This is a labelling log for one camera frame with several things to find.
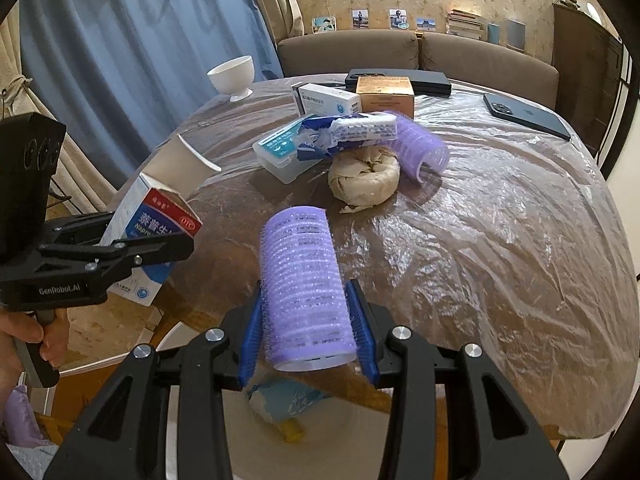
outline gold cardboard box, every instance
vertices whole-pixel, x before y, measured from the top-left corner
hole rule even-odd
[[[408,77],[360,76],[356,94],[363,112],[393,110],[414,118],[414,89]]]

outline picture of person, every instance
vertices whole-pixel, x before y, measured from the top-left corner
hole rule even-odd
[[[369,9],[352,9],[353,28],[369,28]]]
[[[409,23],[406,20],[406,10],[389,9],[389,24],[391,28],[409,28]]]
[[[416,18],[415,27],[417,30],[428,30],[433,32],[436,30],[436,20],[433,18]]]
[[[322,32],[333,32],[335,30],[335,16],[320,16],[311,21],[311,28],[314,34]]]

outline person's arm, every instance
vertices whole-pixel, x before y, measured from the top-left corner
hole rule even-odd
[[[0,424],[4,418],[4,406],[22,372],[22,363],[15,353],[12,336],[27,343],[44,340],[40,355],[53,367],[58,367],[64,361],[69,341],[66,309],[56,310],[56,319],[44,329],[26,314],[0,309]]]

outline wooden cabinet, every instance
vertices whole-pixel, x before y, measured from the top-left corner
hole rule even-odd
[[[596,155],[613,113],[622,43],[593,18],[554,4],[553,66],[560,74],[556,112]]]

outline metal bolt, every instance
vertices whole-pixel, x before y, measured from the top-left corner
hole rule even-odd
[[[225,331],[222,330],[221,328],[210,328],[209,330],[207,330],[207,333],[204,335],[204,337],[207,338],[207,341],[212,343],[222,340],[224,336],[225,336]]]
[[[482,355],[482,348],[476,343],[469,343],[465,345],[465,354],[469,357],[480,357]]]
[[[396,339],[404,340],[411,337],[411,329],[405,326],[396,326],[391,333]]]
[[[145,357],[149,357],[151,355],[151,346],[149,345],[138,345],[133,349],[133,357],[136,359],[144,359]]]

